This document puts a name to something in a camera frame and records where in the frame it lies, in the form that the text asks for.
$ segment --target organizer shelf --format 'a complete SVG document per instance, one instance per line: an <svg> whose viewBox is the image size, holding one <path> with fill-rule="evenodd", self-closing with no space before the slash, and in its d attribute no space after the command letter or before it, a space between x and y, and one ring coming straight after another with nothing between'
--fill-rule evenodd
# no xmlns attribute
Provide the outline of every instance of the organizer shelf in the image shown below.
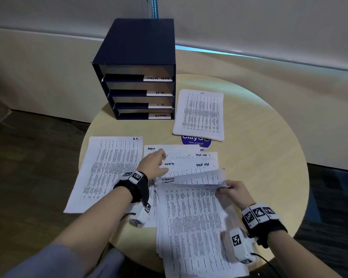
<svg viewBox="0 0 348 278"><path fill-rule="evenodd" d="M173 19L116 18L92 64L116 119L174 119Z"/></svg>

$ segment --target light purple sleeve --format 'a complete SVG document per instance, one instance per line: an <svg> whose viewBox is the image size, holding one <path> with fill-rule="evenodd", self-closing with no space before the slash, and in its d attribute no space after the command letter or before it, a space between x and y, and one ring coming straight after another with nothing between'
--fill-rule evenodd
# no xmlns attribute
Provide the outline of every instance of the light purple sleeve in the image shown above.
<svg viewBox="0 0 348 278"><path fill-rule="evenodd" d="M14 267L3 278L81 278L84 275L76 252L63 245L51 244Z"/></svg>

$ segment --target round table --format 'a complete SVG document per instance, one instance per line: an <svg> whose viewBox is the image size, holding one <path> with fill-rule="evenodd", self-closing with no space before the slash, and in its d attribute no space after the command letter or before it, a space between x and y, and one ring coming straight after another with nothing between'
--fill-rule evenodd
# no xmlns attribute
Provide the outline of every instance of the round table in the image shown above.
<svg viewBox="0 0 348 278"><path fill-rule="evenodd" d="M299 142L283 118L257 95L236 84L208 76L176 76L176 99L181 89L224 93L224 142L213 141L209 152L218 152L219 168L227 178L241 180L257 203L269 204L293 236L308 202L307 163ZM173 120L116 120L105 105L84 137L79 168L90 136L143 136L144 145L181 144L172 134ZM163 272L156 254L156 228L137 228L122 221L111 243L133 261ZM269 249L256 246L267 260ZM251 266L255 269L264 261Z"/></svg>

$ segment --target round sticker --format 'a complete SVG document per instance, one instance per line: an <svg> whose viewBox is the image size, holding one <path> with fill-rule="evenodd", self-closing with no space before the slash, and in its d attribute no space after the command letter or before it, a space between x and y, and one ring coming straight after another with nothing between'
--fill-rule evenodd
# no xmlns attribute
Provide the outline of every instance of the round sticker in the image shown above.
<svg viewBox="0 0 348 278"><path fill-rule="evenodd" d="M192 136L182 136L181 138L183 144L199 144L201 151L208 149L211 144L210 139L203 139L201 137L192 137Z"/></svg>

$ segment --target black wrist strap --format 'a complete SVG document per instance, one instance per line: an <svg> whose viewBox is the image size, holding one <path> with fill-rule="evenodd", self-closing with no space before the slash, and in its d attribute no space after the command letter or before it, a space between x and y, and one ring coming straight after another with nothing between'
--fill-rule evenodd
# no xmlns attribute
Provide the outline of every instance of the black wrist strap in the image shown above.
<svg viewBox="0 0 348 278"><path fill-rule="evenodd" d="M268 248L268 234L272 231L285 230L278 215L268 206L253 204L242 211L242 222L250 238L257 237L258 245Z"/></svg>
<svg viewBox="0 0 348 278"><path fill-rule="evenodd" d="M134 171L123 174L113 188L119 186L126 187L130 191L133 196L132 203L142 201L144 206L147 205L149 199L148 178L144 173Z"/></svg>

